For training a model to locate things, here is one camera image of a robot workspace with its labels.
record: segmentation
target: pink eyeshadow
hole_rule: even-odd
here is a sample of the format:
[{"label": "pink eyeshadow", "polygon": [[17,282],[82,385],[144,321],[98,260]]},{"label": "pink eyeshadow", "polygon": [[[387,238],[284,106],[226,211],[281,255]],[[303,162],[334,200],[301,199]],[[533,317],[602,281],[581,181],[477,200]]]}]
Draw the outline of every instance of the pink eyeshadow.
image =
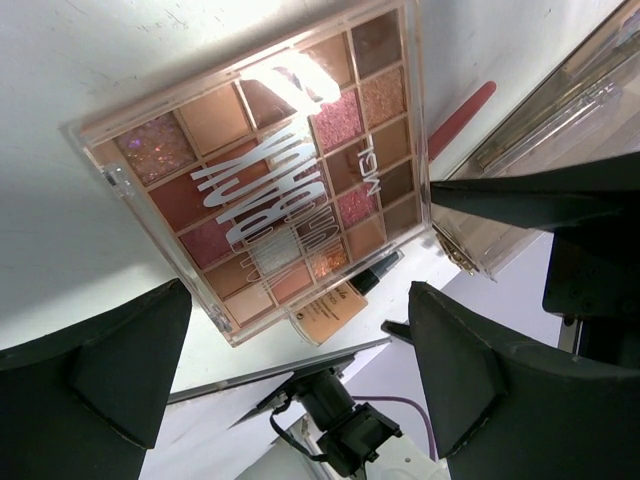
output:
[{"label": "pink eyeshadow", "polygon": [[325,152],[334,150],[362,133],[359,110],[355,90],[344,94],[337,102],[322,106],[322,112],[314,120]]},{"label": "pink eyeshadow", "polygon": [[214,218],[185,233],[180,240],[200,268],[206,268],[231,253],[226,234],[231,222],[219,224]]},{"label": "pink eyeshadow", "polygon": [[369,195],[369,188],[368,185],[362,185],[338,199],[344,228],[351,228],[378,211],[377,196]]}]

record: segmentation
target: clear plastic palette case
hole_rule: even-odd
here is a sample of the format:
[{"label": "clear plastic palette case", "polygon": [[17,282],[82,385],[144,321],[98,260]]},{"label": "clear plastic palette case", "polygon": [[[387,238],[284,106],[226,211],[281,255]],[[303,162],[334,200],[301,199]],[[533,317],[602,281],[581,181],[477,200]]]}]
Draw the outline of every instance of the clear plastic palette case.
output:
[{"label": "clear plastic palette case", "polygon": [[418,6],[363,2],[79,132],[231,344],[428,226]]}]

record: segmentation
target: eyeshadow pan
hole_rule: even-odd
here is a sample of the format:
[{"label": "eyeshadow pan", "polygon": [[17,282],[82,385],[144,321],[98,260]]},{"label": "eyeshadow pan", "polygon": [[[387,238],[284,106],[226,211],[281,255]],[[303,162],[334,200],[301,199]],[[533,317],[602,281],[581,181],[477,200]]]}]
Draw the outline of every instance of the eyeshadow pan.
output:
[{"label": "eyeshadow pan", "polygon": [[413,191],[411,163],[405,162],[380,176],[380,200],[386,207],[403,195]]},{"label": "eyeshadow pan", "polygon": [[407,198],[384,213],[384,226],[390,240],[415,227],[418,223],[418,207],[415,196]]},{"label": "eyeshadow pan", "polygon": [[345,93],[337,102],[324,104],[322,112],[315,116],[315,124],[325,152],[360,135],[362,121],[355,90]]},{"label": "eyeshadow pan", "polygon": [[358,154],[366,148],[365,142],[361,141],[327,157],[327,168],[336,195],[362,181]]},{"label": "eyeshadow pan", "polygon": [[340,270],[349,263],[349,257],[340,240],[331,243],[311,257],[313,275],[319,280],[329,273]]},{"label": "eyeshadow pan", "polygon": [[355,27],[352,35],[360,78],[402,58],[397,10]]},{"label": "eyeshadow pan", "polygon": [[293,115],[295,109],[257,80],[240,82],[258,128],[265,128]]},{"label": "eyeshadow pan", "polygon": [[231,253],[226,234],[232,226],[231,222],[219,224],[213,218],[182,235],[180,241],[198,266],[206,268]]},{"label": "eyeshadow pan", "polygon": [[307,288],[312,282],[305,263],[298,262],[285,269],[283,276],[271,284],[271,291],[279,303],[284,303],[299,291]]},{"label": "eyeshadow pan", "polygon": [[378,199],[369,195],[369,185],[361,185],[338,199],[340,217],[344,228],[351,228],[359,221],[378,211]]},{"label": "eyeshadow pan", "polygon": [[205,273],[205,277],[216,293],[225,299],[246,287],[249,280],[255,281],[258,273],[249,255],[241,253]]},{"label": "eyeshadow pan", "polygon": [[406,158],[411,153],[407,120],[403,118],[374,133],[373,146],[378,168],[386,168]]},{"label": "eyeshadow pan", "polygon": [[327,72],[340,87],[353,82],[345,34],[336,35],[324,42],[320,42],[305,53]]},{"label": "eyeshadow pan", "polygon": [[196,155],[172,113],[150,120],[114,140],[144,185],[196,161]]},{"label": "eyeshadow pan", "polygon": [[[295,142],[292,142],[290,147],[291,148],[297,148],[297,147],[303,148],[303,147],[305,147],[306,150],[309,152],[308,155],[303,157],[304,160],[310,160],[310,159],[316,158],[318,156],[318,150],[316,148],[315,143],[313,142],[313,136],[311,134],[311,128],[309,127],[309,120],[307,120],[306,118],[296,119],[296,120],[294,120],[292,122],[288,122],[285,125],[281,125],[278,128],[274,128],[274,129],[271,129],[271,130],[263,133],[262,134],[262,141],[265,141],[265,140],[271,138],[274,134],[276,134],[277,132],[279,132],[283,128],[289,128],[291,133],[289,135],[284,136],[282,138],[282,141],[287,141],[292,136],[295,136],[297,138],[297,140]],[[290,156],[290,157],[287,157],[287,158],[279,158],[278,162],[276,162],[274,156],[269,156],[269,157],[267,157],[267,164],[269,165],[269,169],[271,171],[274,171],[277,168],[281,168],[284,165],[287,165],[294,158],[296,160],[300,160],[300,161],[302,160],[299,157]]]},{"label": "eyeshadow pan", "polygon": [[383,73],[362,87],[364,113],[369,128],[375,128],[407,110],[402,68]]},{"label": "eyeshadow pan", "polygon": [[269,275],[300,257],[300,248],[293,230],[287,227],[251,247],[251,254],[263,274]]},{"label": "eyeshadow pan", "polygon": [[271,297],[260,283],[229,297],[224,304],[240,325],[248,323],[274,307]]},{"label": "eyeshadow pan", "polygon": [[198,190],[198,182],[191,178],[191,173],[196,171],[198,170],[180,175],[149,192],[158,210],[175,232],[219,210],[204,206],[204,199],[209,192]]},{"label": "eyeshadow pan", "polygon": [[376,215],[348,231],[347,241],[354,261],[366,257],[380,247],[385,241],[380,216]]},{"label": "eyeshadow pan", "polygon": [[201,154],[242,138],[249,122],[233,85],[225,85],[180,108],[184,122]]}]

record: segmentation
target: rose gold glitter eyeshadow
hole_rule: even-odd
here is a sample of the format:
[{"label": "rose gold glitter eyeshadow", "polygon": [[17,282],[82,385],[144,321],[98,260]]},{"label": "rose gold glitter eyeshadow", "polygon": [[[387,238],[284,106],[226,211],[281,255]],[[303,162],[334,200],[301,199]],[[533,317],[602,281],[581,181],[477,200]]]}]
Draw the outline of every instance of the rose gold glitter eyeshadow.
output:
[{"label": "rose gold glitter eyeshadow", "polygon": [[362,87],[362,96],[369,128],[377,127],[404,113],[407,108],[402,69],[395,68],[367,82]]},{"label": "rose gold glitter eyeshadow", "polygon": [[315,116],[316,130],[324,151],[335,150],[362,133],[362,121],[355,90],[345,93],[340,100],[322,106]]},{"label": "rose gold glitter eyeshadow", "polygon": [[349,263],[349,258],[340,241],[328,246],[320,253],[311,257],[311,269],[317,279],[341,269],[347,263]]},{"label": "rose gold glitter eyeshadow", "polygon": [[378,199],[369,195],[369,186],[362,185],[338,199],[340,217],[344,228],[351,228],[378,211]]},{"label": "rose gold glitter eyeshadow", "polygon": [[200,268],[206,268],[231,253],[226,234],[233,225],[231,222],[219,224],[214,218],[190,230],[180,237]]},{"label": "rose gold glitter eyeshadow", "polygon": [[144,185],[196,161],[172,113],[123,133],[115,142]]}]

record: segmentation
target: glitter eyeshadow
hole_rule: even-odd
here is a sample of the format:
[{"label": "glitter eyeshadow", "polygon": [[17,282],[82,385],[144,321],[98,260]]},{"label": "glitter eyeshadow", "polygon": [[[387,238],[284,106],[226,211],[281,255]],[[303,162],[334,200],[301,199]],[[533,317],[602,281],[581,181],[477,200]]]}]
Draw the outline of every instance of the glitter eyeshadow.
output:
[{"label": "glitter eyeshadow", "polygon": [[375,195],[369,195],[369,188],[369,185],[361,185],[338,199],[340,218],[345,229],[378,211],[378,200]]},{"label": "glitter eyeshadow", "polygon": [[251,247],[251,254],[262,273],[268,275],[298,258],[300,248],[293,230],[287,227]]},{"label": "glitter eyeshadow", "polygon": [[167,113],[115,138],[116,145],[144,185],[196,161],[187,137]]},{"label": "glitter eyeshadow", "polygon": [[180,241],[198,267],[206,268],[231,253],[226,234],[232,226],[231,222],[219,224],[214,218],[182,235]]},{"label": "glitter eyeshadow", "polygon": [[373,78],[362,87],[364,112],[369,128],[397,117],[407,109],[402,69],[395,68]]},{"label": "glitter eyeshadow", "polygon": [[358,110],[355,90],[345,93],[337,102],[322,106],[322,112],[314,118],[318,137],[325,152],[335,150],[362,133],[362,121]]},{"label": "glitter eyeshadow", "polygon": [[339,270],[347,263],[349,263],[349,258],[340,241],[328,246],[320,253],[311,257],[311,268],[313,269],[313,275],[317,279]]}]

